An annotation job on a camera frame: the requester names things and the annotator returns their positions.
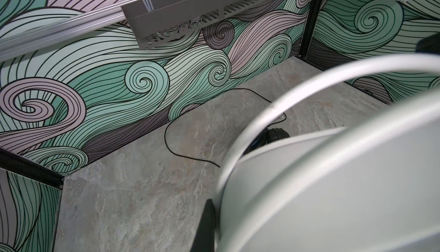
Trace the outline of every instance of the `white curved object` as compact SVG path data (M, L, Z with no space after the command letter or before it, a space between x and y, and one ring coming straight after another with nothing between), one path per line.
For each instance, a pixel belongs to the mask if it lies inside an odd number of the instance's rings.
M436 90L397 104L375 119L347 129L270 182L222 236L217 252L241 251L266 222L312 184L378 145L439 119L440 90Z
M243 156L229 177L224 191L220 234L228 231L246 205L283 170L343 130L345 128L340 127L284 138Z
M394 54L354 61L326 70L282 95L252 120L229 148L224 158L224 164L220 169L216 194L213 198L217 214L220 214L223 190L234 166L252 140L273 120L296 103L330 86L355 77L390 71L417 71L440 74L440 56L422 53Z
M218 186L217 205L220 205L224 184L242 152L280 113L333 84L370 73L404 70L440 74L440 57L427 54L393 55L352 62L321 73L283 95L245 128L229 150ZM222 236L217 251L240 251L271 217L312 183L378 144L438 118L440 118L440 91L434 91L409 102L397 104L380 117L349 129L343 135L334 138L331 143L302 158L307 161L300 160L299 164L290 166L281 176L267 185L244 216Z

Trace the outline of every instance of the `gray swirl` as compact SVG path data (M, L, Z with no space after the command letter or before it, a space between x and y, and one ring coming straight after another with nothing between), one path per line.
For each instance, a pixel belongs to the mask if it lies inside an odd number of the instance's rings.
M234 26L228 21L221 21L203 29L206 44L215 50L229 46L234 39Z

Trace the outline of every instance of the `metal bracket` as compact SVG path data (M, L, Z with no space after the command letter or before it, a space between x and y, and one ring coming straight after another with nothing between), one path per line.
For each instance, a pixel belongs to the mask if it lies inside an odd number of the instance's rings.
M153 3L151 0L142 0L143 4L145 5L148 12L152 12L154 10Z
M167 28L162 31L158 31L157 33L147 35L146 37L136 37L136 39L138 40L140 49L151 49L270 1L272 0L242 0L218 10L203 14L197 21L186 21L181 24L177 24L172 28Z

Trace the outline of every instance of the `swirl pattern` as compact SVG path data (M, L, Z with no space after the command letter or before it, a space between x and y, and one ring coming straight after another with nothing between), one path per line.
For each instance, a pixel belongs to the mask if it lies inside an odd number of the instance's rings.
M66 117L57 124L26 130L0 133L0 146L11 152L21 151L78 127L85 118L85 104L81 96L61 82L47 78L19 79L0 91L0 108L19 121L41 121L53 113L52 106L41 99L24 101L32 112L19 110L14 104L17 95L29 90L41 90L60 96L68 106Z
M338 11L333 6L326 7L319 13L314 38L336 51L351 53L353 57L390 42L398 34L404 18L400 4L391 0L366 2L356 12L349 13L351 23L335 21Z
M321 69L390 53L412 53L440 32L440 0L327 0L307 60ZM431 73L379 73L349 80L387 104L438 85Z
M88 157L82 150L63 146L40 148L23 156L62 175L70 174L88 162Z
M118 1L42 0L17 9L0 38ZM308 11L296 1L273 0L151 50L114 24L0 63L0 145L69 174L294 54Z
M51 251L60 193L0 169L0 251Z
M234 39L234 25L228 21L221 21L203 29L206 44L215 50L229 46Z

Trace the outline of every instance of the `dark object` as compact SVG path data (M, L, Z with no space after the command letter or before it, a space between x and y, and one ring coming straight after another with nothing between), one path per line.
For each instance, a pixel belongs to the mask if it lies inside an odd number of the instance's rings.
M283 129L270 129L267 134L267 143L271 143L280 139L289 138L290 135Z
M319 9L321 7L322 0L311 0L310 10L305 22L304 33L301 39L300 49L298 51L298 58L305 60L307 51L310 46L311 38L313 36L313 30L315 29L316 19L318 18Z
M252 143L247 147L243 155L249 153L250 151L253 151L257 148L260 148L267 143L267 137L268 137L269 129L264 129L257 137L252 141Z
M64 176L2 148L0 148L0 167L26 178L62 189Z
M212 199L209 199L205 203L190 252L214 252L215 228L216 211Z
M418 41L415 51L440 54L440 32Z

